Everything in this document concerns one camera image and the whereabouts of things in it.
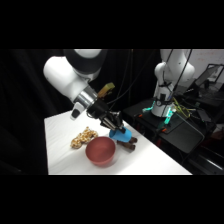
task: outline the cable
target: cable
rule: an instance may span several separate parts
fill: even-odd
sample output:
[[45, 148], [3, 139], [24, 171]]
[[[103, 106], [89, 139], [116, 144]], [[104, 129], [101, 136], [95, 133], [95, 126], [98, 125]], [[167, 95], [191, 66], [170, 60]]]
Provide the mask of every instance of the cable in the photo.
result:
[[[119, 90], [119, 92], [118, 92], [117, 98], [120, 96], [121, 90], [122, 90], [123, 85], [124, 85], [124, 80], [125, 80], [126, 75], [127, 75], [127, 70], [128, 70], [128, 64], [129, 64], [129, 60], [130, 60], [130, 55], [131, 55], [131, 49], [130, 49], [130, 51], [129, 51], [129, 53], [128, 53], [128, 59], [127, 59], [127, 64], [126, 64], [126, 68], [125, 68], [125, 72], [124, 72], [124, 77], [123, 77], [123, 81], [122, 81], [122, 84], [121, 84], [121, 88], [120, 88], [120, 90]], [[115, 106], [115, 104], [116, 104], [116, 101], [115, 101], [114, 104], [111, 106], [110, 110], [112, 110], [112, 108]]]
[[[170, 52], [170, 54], [169, 54], [169, 57], [168, 57], [168, 59], [167, 59], [166, 64], [169, 62], [170, 57], [171, 57], [171, 55], [172, 55], [172, 53], [173, 53], [173, 50], [174, 50], [174, 49], [171, 50], [171, 52]], [[163, 71], [163, 82], [164, 82], [164, 84], [166, 85], [166, 81], [165, 81], [165, 68], [164, 68], [164, 71]], [[172, 93], [172, 91], [170, 90], [169, 86], [166, 86], [166, 88], [170, 91], [170, 93]]]
[[184, 71], [185, 71], [185, 69], [186, 69], [186, 67], [187, 67], [187, 64], [188, 64], [189, 60], [190, 60], [192, 51], [193, 51], [193, 49], [191, 49], [191, 51], [190, 51], [190, 54], [189, 54], [189, 56], [188, 56], [187, 62], [186, 62], [186, 64], [185, 64], [185, 66], [184, 66], [184, 69], [183, 69], [183, 71], [182, 71], [182, 73], [181, 73], [181, 75], [180, 75], [180, 77], [179, 77], [179, 79], [178, 79], [178, 81], [177, 81], [177, 84], [176, 84], [175, 87], [174, 87], [174, 91], [176, 90], [176, 88], [177, 88], [177, 86], [178, 86], [178, 84], [179, 84], [179, 82], [180, 82], [180, 80], [181, 80], [181, 78], [182, 78], [182, 76], [183, 76], [183, 74], [184, 74]]
[[189, 106], [191, 106], [191, 107], [194, 107], [194, 108], [197, 108], [197, 109], [199, 109], [199, 110], [203, 110], [203, 111], [205, 111], [204, 109], [202, 109], [202, 108], [200, 108], [200, 107], [197, 107], [197, 106], [195, 106], [195, 105], [192, 105], [192, 104], [190, 104], [190, 103], [188, 103], [185, 99], [182, 99], [186, 104], [188, 104]]
[[142, 67], [142, 69], [140, 70], [140, 72], [138, 73], [137, 77], [135, 78], [135, 80], [132, 82], [132, 84], [129, 86], [129, 88], [120, 96], [118, 97], [117, 99], [107, 103], [108, 105], [118, 101], [119, 99], [121, 99], [126, 93], [128, 93], [128, 91], [131, 89], [131, 87], [135, 84], [135, 82], [137, 81], [137, 79], [139, 78], [139, 76], [142, 74], [142, 71], [145, 69], [146, 65], [148, 64], [148, 62], [151, 60], [151, 57], [154, 55], [156, 51], [154, 50], [152, 52], [152, 54], [149, 56], [148, 60], [146, 61], [145, 65]]

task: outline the green light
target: green light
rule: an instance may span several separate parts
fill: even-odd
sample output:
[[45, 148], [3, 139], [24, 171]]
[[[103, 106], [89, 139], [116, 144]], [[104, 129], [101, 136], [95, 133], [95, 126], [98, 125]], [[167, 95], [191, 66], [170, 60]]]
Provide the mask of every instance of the green light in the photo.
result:
[[173, 111], [171, 110], [171, 107], [170, 107], [168, 112], [167, 112], [167, 115], [166, 115], [167, 118], [166, 118], [166, 120], [164, 122], [165, 124], [169, 124], [172, 115], [173, 115]]
[[155, 101], [153, 102], [152, 107], [150, 107], [150, 108], [146, 108], [146, 109], [143, 109], [143, 110], [142, 110], [142, 111], [143, 111], [143, 113], [144, 113], [145, 111], [150, 111], [150, 110], [152, 110], [152, 109], [153, 109], [153, 107], [154, 107], [154, 104], [155, 104]]

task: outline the wire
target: wire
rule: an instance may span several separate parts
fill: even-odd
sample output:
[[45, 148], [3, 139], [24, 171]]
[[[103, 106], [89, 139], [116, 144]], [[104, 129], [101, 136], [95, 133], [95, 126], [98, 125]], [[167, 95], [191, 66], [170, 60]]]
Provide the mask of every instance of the wire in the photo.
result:
[[137, 79], [140, 77], [140, 75], [142, 74], [142, 71], [145, 69], [146, 65], [148, 64], [148, 62], [151, 60], [151, 57], [154, 55], [154, 53], [156, 52], [156, 50], [154, 50], [152, 52], [152, 54], [149, 56], [148, 60], [146, 61], [145, 65], [142, 67], [142, 69], [140, 70], [140, 72], [138, 73], [137, 77], [135, 78], [135, 80], [132, 82], [132, 84], [129, 86], [129, 88], [117, 99], [107, 103], [108, 105], [116, 102], [117, 100], [121, 99], [126, 93], [128, 93], [128, 91], [131, 89], [131, 87], [135, 84], [135, 82], [137, 81]]
[[191, 49], [191, 51], [190, 51], [190, 53], [189, 53], [189, 56], [188, 56], [187, 62], [185, 63], [184, 69], [183, 69], [183, 71], [182, 71], [182, 73], [181, 73], [181, 75], [180, 75], [180, 77], [179, 77], [179, 79], [178, 79], [178, 81], [177, 81], [177, 84], [176, 84], [175, 87], [174, 87], [174, 91], [176, 90], [176, 88], [177, 88], [177, 86], [178, 86], [178, 84], [179, 84], [179, 82], [180, 82], [180, 80], [181, 80], [181, 78], [182, 78], [182, 76], [183, 76], [183, 74], [184, 74], [184, 71], [185, 71], [185, 69], [186, 69], [186, 67], [187, 67], [187, 64], [188, 64], [189, 60], [190, 60], [192, 51], [193, 51], [193, 49]]
[[189, 106], [191, 106], [191, 107], [194, 107], [194, 108], [197, 108], [197, 109], [199, 109], [199, 110], [203, 110], [203, 111], [205, 111], [204, 109], [202, 109], [202, 108], [200, 108], [200, 107], [197, 107], [197, 106], [195, 106], [195, 105], [193, 105], [193, 104], [190, 104], [190, 103], [188, 103], [185, 99], [182, 99], [186, 104], [188, 104]]
[[[124, 77], [123, 77], [123, 81], [122, 81], [122, 84], [121, 84], [121, 88], [120, 88], [120, 90], [119, 90], [119, 92], [118, 92], [117, 98], [120, 96], [121, 90], [122, 90], [123, 85], [124, 85], [124, 80], [125, 80], [126, 75], [127, 75], [127, 70], [128, 70], [128, 64], [129, 64], [129, 60], [130, 60], [130, 55], [131, 55], [131, 49], [130, 49], [130, 51], [129, 51], [129, 53], [128, 53], [128, 59], [127, 59], [127, 64], [126, 64], [126, 68], [125, 68], [125, 72], [124, 72]], [[112, 110], [112, 108], [115, 106], [115, 104], [116, 104], [116, 101], [115, 101], [114, 104], [111, 106], [110, 110]]]
[[175, 97], [173, 97], [173, 101], [174, 101], [174, 105], [175, 105], [177, 112], [182, 113], [186, 118], [189, 118], [191, 116], [190, 111], [186, 107], [180, 105]]
[[[167, 59], [166, 64], [169, 62], [170, 57], [171, 57], [171, 55], [172, 55], [172, 53], [173, 53], [173, 50], [174, 50], [174, 49], [171, 50], [171, 52], [170, 52], [170, 54], [169, 54], [169, 57], [168, 57], [168, 59]], [[164, 70], [163, 70], [163, 82], [164, 82], [164, 84], [166, 85], [166, 81], [165, 81], [165, 68], [164, 68]], [[172, 93], [172, 91], [170, 90], [169, 86], [166, 86], [166, 88], [170, 91], [170, 93]]]

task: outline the white table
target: white table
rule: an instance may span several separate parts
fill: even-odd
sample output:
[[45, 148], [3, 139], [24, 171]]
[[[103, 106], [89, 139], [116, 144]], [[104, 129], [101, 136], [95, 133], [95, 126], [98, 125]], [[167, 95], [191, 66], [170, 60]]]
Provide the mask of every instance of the white table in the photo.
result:
[[135, 151], [117, 145], [109, 165], [95, 166], [86, 157], [86, 146], [75, 150], [70, 148], [70, 143], [87, 126], [99, 136], [108, 137], [109, 129], [100, 126], [99, 120], [88, 118], [85, 112], [76, 121], [72, 121], [70, 115], [71, 111], [45, 119], [49, 175], [190, 175], [125, 122], [133, 137], [138, 138]]

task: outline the yellow object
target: yellow object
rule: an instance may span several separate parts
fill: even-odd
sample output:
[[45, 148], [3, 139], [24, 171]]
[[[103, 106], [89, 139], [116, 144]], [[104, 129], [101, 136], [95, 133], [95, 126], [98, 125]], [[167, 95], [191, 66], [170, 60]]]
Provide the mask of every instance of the yellow object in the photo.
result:
[[103, 89], [101, 89], [100, 92], [98, 93], [98, 98], [104, 98], [106, 95], [110, 94], [114, 88], [115, 88], [115, 86], [112, 82], [106, 84], [103, 87]]
[[186, 118], [189, 118], [191, 116], [191, 114], [189, 112], [190, 109], [187, 109], [186, 107], [179, 105], [179, 103], [177, 102], [177, 100], [175, 98], [173, 98], [173, 101], [174, 101], [175, 108], [178, 113], [182, 113]]

